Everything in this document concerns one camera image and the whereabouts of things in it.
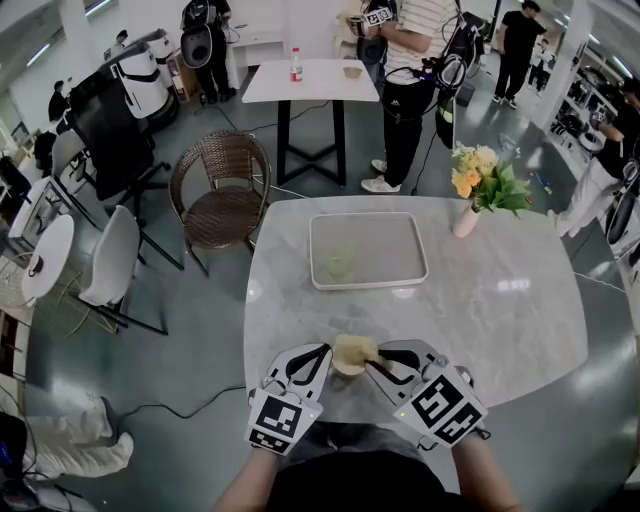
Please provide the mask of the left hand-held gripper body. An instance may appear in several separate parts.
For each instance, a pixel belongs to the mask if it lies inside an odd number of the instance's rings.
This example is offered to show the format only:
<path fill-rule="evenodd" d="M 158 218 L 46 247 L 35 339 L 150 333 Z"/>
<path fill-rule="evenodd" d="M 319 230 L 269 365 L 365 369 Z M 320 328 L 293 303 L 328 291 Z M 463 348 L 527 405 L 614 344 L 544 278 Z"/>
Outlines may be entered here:
<path fill-rule="evenodd" d="M 250 392 L 249 405 L 244 440 L 278 456 L 287 456 L 323 412 L 323 406 L 311 398 L 262 388 Z"/>

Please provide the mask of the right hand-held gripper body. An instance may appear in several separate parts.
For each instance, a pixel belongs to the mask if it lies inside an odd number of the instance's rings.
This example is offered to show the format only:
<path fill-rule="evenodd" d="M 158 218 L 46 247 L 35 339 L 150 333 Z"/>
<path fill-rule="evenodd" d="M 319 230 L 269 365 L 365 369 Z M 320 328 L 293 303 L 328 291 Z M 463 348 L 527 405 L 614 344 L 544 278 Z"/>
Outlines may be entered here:
<path fill-rule="evenodd" d="M 456 366 L 432 366 L 427 381 L 411 392 L 393 416 L 442 446 L 455 446 L 480 426 L 488 411 Z"/>

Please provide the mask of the beige cup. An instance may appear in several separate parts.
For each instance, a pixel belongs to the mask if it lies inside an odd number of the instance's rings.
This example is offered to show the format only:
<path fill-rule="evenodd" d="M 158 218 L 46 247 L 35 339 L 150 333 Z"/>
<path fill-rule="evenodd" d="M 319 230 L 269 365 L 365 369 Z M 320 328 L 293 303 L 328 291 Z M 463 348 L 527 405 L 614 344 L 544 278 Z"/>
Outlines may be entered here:
<path fill-rule="evenodd" d="M 335 346 L 332 365 L 341 375 L 354 377 L 365 370 L 366 354 L 359 346 Z"/>

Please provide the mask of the yellow sponge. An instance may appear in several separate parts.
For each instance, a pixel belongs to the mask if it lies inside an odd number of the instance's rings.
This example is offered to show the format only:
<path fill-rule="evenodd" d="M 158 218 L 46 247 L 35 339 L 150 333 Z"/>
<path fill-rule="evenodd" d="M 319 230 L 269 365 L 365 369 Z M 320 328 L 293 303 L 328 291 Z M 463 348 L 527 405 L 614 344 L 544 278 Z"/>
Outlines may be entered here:
<path fill-rule="evenodd" d="M 377 343 L 367 336 L 340 334 L 333 353 L 333 360 L 344 367 L 364 367 L 368 361 L 380 361 Z"/>

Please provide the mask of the person's right forearm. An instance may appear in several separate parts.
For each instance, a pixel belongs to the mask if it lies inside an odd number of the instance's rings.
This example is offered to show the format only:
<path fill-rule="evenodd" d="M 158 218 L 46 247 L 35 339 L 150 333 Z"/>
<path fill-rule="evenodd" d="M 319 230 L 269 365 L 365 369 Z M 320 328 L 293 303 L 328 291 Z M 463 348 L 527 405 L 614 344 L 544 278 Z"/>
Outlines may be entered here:
<path fill-rule="evenodd" d="M 452 449 L 460 493 L 483 512 L 526 512 L 486 442 L 468 434 Z"/>

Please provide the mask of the person's left forearm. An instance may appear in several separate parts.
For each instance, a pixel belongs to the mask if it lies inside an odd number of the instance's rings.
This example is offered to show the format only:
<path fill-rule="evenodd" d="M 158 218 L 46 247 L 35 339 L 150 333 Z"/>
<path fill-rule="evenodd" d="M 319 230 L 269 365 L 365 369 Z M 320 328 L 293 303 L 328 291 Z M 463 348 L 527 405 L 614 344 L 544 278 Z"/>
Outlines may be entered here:
<path fill-rule="evenodd" d="M 264 512 L 279 469 L 279 458 L 253 448 L 246 463 L 213 507 L 213 512 Z"/>

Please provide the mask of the camouflage sleeve arm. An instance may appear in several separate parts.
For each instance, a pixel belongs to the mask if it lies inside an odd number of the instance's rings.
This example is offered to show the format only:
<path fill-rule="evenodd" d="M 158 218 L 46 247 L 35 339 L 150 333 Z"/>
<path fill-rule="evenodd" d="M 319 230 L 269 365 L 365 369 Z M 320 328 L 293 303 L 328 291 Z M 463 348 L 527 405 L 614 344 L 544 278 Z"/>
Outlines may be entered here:
<path fill-rule="evenodd" d="M 418 449 L 396 432 L 372 424 L 316 422 L 280 461 L 280 470 L 338 453 L 389 451 L 422 460 Z"/>

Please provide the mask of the pink vase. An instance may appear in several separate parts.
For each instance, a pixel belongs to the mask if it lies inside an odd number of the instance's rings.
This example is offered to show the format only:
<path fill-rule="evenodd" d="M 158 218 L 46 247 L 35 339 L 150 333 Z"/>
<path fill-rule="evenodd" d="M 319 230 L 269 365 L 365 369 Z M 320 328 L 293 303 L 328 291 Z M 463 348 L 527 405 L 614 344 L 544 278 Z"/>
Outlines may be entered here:
<path fill-rule="evenodd" d="M 466 209 L 460 214 L 452 227 L 452 233 L 457 238 L 465 238 L 476 227 L 480 213 L 476 212 L 472 205 L 466 207 Z"/>

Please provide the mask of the white chair with black legs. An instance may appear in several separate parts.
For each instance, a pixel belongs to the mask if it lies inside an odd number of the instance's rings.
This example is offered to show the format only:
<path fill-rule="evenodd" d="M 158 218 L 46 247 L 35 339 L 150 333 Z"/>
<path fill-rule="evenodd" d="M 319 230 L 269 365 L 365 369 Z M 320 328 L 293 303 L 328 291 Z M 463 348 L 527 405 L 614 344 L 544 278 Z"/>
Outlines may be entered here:
<path fill-rule="evenodd" d="M 120 327 L 133 324 L 167 336 L 165 329 L 127 316 L 119 309 L 134 277 L 140 241 L 135 217 L 127 208 L 117 206 L 87 261 L 76 298 Z"/>

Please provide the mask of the round white side table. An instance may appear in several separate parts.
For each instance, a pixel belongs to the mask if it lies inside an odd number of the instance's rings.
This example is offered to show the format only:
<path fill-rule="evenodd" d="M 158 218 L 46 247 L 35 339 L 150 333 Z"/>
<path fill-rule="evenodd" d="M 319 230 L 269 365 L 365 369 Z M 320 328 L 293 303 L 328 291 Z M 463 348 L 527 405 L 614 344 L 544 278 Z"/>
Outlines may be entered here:
<path fill-rule="evenodd" d="M 68 305 L 79 313 L 80 319 L 68 332 L 69 335 L 77 333 L 89 321 L 111 335 L 118 332 L 114 322 L 91 311 L 76 298 L 82 273 L 101 234 L 101 229 L 83 218 L 60 215 L 44 229 L 29 254 L 27 267 L 34 254 L 43 258 L 44 267 L 34 277 L 28 276 L 26 267 L 21 283 L 23 297 L 30 306 L 54 298 L 57 307 Z"/>

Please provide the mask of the row of cooking pans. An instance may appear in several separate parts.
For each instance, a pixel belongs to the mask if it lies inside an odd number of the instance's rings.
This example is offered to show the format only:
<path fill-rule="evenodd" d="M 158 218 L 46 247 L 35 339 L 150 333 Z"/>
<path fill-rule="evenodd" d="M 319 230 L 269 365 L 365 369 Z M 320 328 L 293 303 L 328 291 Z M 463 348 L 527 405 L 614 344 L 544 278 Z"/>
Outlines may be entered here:
<path fill-rule="evenodd" d="M 611 111 L 606 100 L 592 83 L 590 73 L 580 70 L 568 89 L 554 122 L 551 132 L 562 136 L 568 146 L 572 138 L 587 154 L 595 155 L 604 146 L 605 136 L 592 125 L 598 118 L 607 121 Z"/>

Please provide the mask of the grey padded chair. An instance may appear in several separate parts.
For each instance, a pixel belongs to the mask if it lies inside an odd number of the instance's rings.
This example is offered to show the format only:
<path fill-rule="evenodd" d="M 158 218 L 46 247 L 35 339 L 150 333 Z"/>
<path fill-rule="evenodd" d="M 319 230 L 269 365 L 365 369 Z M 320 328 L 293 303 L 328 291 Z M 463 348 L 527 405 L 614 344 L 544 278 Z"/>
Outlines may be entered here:
<path fill-rule="evenodd" d="M 60 134 L 52 148 L 52 176 L 67 192 L 95 184 L 96 169 L 85 143 L 73 130 Z"/>

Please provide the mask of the cardboard box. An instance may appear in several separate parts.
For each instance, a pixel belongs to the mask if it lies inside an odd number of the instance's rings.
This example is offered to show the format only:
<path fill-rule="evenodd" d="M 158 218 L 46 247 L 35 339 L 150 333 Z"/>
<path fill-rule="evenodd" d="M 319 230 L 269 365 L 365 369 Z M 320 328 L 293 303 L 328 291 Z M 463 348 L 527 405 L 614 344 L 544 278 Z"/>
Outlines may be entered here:
<path fill-rule="evenodd" d="M 185 103 L 188 101 L 188 95 L 181 74 L 181 58 L 179 51 L 173 52 L 167 59 L 167 68 L 178 101 Z"/>

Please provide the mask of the white storage rack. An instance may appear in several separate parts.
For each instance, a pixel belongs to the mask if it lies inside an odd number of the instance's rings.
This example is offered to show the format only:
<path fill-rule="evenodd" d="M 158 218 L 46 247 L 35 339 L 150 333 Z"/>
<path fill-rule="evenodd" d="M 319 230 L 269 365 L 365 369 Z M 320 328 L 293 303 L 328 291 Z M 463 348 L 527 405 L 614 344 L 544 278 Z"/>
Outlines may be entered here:
<path fill-rule="evenodd" d="M 601 151 L 605 136 L 591 124 L 595 118 L 613 121 L 627 101 L 620 91 L 623 82 L 611 83 L 597 69 L 579 69 L 566 93 L 550 132 L 560 145 L 588 160 Z"/>

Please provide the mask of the white shelf cabinet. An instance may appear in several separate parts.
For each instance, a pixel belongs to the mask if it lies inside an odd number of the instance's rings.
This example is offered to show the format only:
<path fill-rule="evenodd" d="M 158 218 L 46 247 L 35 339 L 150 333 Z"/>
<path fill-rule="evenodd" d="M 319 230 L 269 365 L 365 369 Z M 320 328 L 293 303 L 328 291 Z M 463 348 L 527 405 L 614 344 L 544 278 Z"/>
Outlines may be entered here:
<path fill-rule="evenodd" d="M 242 87 L 251 67 L 284 58 L 285 34 L 282 27 L 230 27 L 227 43 L 227 71 L 230 85 L 235 89 Z"/>

